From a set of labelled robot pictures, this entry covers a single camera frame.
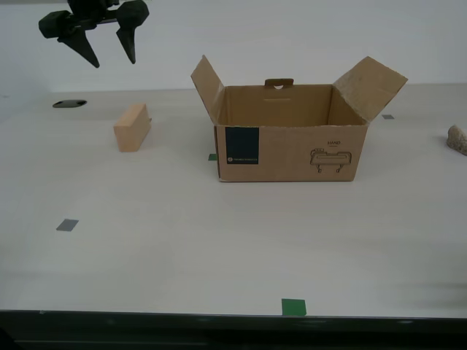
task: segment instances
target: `green tape marker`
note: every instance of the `green tape marker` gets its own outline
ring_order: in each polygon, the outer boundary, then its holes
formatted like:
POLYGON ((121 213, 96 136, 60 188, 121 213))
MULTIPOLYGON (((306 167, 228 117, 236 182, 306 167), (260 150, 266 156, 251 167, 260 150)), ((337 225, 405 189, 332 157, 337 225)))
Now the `green tape marker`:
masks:
POLYGON ((282 299, 283 316, 306 316, 306 304, 302 299, 282 299))

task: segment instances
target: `wooden block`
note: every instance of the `wooden block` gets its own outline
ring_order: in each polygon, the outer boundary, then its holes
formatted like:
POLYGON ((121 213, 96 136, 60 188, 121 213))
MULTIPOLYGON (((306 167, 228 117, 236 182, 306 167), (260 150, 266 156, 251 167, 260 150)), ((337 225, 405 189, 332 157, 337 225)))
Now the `wooden block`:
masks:
POLYGON ((136 152, 150 129, 151 119, 146 104, 130 106, 114 125, 120 152, 136 152))

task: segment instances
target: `white wall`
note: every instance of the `white wall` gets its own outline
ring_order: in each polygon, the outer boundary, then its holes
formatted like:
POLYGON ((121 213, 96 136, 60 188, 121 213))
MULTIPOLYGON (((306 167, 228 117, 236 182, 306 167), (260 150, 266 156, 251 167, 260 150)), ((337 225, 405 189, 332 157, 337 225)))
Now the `white wall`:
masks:
POLYGON ((366 55, 412 83, 467 82, 466 0, 152 0, 149 7, 136 31, 135 66, 117 24, 88 32, 101 62, 95 69, 37 29, 65 4, 0 5, 8 56, 0 94, 17 75, 16 85, 53 91, 192 88, 203 54, 227 85, 269 77, 329 83, 366 55))

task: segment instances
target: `cardboard box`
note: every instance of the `cardboard box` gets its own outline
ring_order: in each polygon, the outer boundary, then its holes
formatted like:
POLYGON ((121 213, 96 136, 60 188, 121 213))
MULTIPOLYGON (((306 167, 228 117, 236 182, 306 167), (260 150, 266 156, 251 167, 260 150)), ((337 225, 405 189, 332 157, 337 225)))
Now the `cardboard box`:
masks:
POLYGON ((191 78, 230 182, 352 181, 369 123, 407 81, 370 57, 332 85, 225 87, 205 56, 191 78))
POLYGON ((114 124, 120 152, 136 152, 151 129, 146 104, 133 104, 114 124))

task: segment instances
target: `box handle hole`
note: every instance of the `box handle hole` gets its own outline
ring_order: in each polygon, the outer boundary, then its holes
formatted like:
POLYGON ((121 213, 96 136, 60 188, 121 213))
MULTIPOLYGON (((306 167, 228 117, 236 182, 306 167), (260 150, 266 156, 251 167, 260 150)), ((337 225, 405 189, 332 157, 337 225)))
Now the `box handle hole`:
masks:
POLYGON ((293 79, 287 78, 287 79, 266 79, 264 81, 264 86, 267 88, 276 88, 278 90, 283 89, 283 88, 290 88, 293 86, 293 79))
POLYGON ((86 103, 86 100, 63 100, 53 104, 53 108, 77 108, 84 106, 86 103))

